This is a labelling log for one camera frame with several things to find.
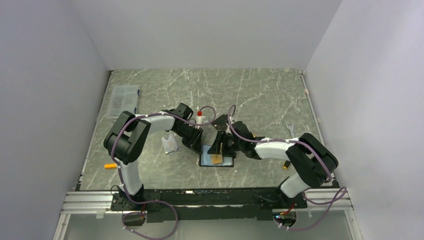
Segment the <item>black leather card holder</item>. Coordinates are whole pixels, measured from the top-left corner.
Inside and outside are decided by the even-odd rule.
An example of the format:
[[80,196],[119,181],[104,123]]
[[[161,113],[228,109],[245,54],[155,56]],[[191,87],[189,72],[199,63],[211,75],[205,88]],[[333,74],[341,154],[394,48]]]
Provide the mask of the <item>black leather card holder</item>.
[[203,145],[199,154],[198,165],[200,167],[226,167],[232,168],[234,166],[234,159],[221,154],[209,154],[210,145]]

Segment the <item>black card sleeve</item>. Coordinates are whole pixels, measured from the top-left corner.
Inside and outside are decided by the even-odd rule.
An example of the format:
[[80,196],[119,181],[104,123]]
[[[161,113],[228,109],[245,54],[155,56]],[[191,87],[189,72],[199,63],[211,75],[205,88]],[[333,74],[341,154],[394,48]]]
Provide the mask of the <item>black card sleeve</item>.
[[227,130],[227,128],[228,128],[228,115],[227,114],[220,115],[214,121],[211,122],[211,125],[217,131],[223,131],[223,132],[225,132]]

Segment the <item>clear plastic screw box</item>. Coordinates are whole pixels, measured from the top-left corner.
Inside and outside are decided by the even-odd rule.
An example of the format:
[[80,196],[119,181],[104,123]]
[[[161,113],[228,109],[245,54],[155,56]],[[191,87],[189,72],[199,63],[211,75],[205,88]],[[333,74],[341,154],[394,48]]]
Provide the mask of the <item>clear plastic screw box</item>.
[[116,85],[112,88],[106,118],[117,119],[119,115],[128,111],[137,113],[140,89],[138,85]]

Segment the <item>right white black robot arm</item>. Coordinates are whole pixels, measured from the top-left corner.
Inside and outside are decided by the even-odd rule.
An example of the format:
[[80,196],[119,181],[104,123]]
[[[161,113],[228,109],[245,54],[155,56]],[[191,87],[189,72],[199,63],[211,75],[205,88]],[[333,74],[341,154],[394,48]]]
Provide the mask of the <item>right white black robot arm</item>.
[[219,130],[207,150],[208,155],[221,158],[235,158],[237,152],[250,159],[279,159],[293,165],[295,174],[283,180],[275,194],[282,208],[289,207],[301,192],[330,181],[339,166],[337,158],[310,133],[291,139],[254,136],[242,121]]

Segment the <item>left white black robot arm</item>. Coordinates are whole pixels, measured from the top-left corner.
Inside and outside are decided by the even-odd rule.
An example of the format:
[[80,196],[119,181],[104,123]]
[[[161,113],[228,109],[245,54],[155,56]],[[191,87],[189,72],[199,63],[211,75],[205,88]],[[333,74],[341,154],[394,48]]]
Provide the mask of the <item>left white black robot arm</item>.
[[144,203],[144,185],[140,179],[137,160],[147,137],[161,131],[172,131],[181,137],[182,144],[195,153],[200,153],[203,129],[206,122],[201,111],[197,114],[186,104],[147,115],[123,111],[106,135],[103,146],[117,163],[121,180],[119,188],[124,204],[131,210],[139,209]]

